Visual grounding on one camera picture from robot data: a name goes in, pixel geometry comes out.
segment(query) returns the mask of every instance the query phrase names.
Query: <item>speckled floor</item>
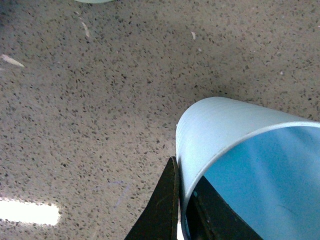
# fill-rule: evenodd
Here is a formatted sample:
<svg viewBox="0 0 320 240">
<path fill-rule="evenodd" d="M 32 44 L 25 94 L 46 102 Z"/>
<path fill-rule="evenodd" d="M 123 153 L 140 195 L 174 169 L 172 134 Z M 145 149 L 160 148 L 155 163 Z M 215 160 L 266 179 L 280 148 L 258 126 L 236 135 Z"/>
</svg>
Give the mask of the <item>speckled floor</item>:
<svg viewBox="0 0 320 240">
<path fill-rule="evenodd" d="M 0 197 L 60 219 L 0 239 L 123 239 L 203 98 L 320 121 L 319 39 L 318 0 L 1 1 Z"/>
</svg>

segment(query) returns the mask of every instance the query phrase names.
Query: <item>light blue bucket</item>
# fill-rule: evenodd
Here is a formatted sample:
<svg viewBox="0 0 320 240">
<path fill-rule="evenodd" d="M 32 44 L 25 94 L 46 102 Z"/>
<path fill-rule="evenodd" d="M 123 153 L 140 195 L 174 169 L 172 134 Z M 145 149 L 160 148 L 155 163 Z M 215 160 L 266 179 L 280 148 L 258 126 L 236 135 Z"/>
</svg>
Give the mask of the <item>light blue bucket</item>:
<svg viewBox="0 0 320 240">
<path fill-rule="evenodd" d="M 76 0 L 77 2 L 86 3 L 86 4 L 103 4 L 112 2 L 114 0 Z"/>
<path fill-rule="evenodd" d="M 176 131 L 181 225 L 204 175 L 264 240 L 320 237 L 320 123 L 228 98 L 192 105 Z"/>
</svg>

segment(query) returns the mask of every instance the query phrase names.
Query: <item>black object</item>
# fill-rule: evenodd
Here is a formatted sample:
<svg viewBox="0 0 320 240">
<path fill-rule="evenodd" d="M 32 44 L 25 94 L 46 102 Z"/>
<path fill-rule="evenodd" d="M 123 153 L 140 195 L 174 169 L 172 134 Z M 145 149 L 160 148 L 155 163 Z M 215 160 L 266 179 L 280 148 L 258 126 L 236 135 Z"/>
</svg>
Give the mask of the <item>black object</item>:
<svg viewBox="0 0 320 240">
<path fill-rule="evenodd" d="M 203 176 L 186 209 L 191 239 L 262 240 Z"/>
<path fill-rule="evenodd" d="M 154 192 L 125 240 L 177 240 L 179 172 L 170 157 Z M 203 176 L 186 209 L 192 240 L 262 240 Z"/>
<path fill-rule="evenodd" d="M 125 240 L 177 240 L 179 173 L 170 157 L 154 192 Z"/>
</svg>

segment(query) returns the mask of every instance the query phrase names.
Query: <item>black plastic piece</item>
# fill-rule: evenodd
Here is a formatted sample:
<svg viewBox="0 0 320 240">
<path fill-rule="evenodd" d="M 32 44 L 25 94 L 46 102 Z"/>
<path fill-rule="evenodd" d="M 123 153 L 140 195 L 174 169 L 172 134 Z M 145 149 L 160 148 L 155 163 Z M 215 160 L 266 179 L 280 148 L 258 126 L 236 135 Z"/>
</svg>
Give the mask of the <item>black plastic piece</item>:
<svg viewBox="0 0 320 240">
<path fill-rule="evenodd" d="M 192 240 L 262 240 L 204 176 L 191 195 L 186 219 Z"/>
<path fill-rule="evenodd" d="M 177 160 L 173 156 L 125 240 L 177 240 L 179 183 Z"/>
</svg>

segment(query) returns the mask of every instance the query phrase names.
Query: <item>concrete floor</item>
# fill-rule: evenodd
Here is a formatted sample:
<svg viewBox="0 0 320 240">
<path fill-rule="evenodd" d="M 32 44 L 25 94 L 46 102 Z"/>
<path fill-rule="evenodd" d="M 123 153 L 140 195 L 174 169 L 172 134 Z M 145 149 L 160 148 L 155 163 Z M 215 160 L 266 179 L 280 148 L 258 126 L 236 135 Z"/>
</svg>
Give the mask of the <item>concrete floor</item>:
<svg viewBox="0 0 320 240">
<path fill-rule="evenodd" d="M 0 239 L 123 239 L 203 98 L 320 121 L 319 3 L 1 1 L 0 197 L 60 220 Z"/>
</svg>

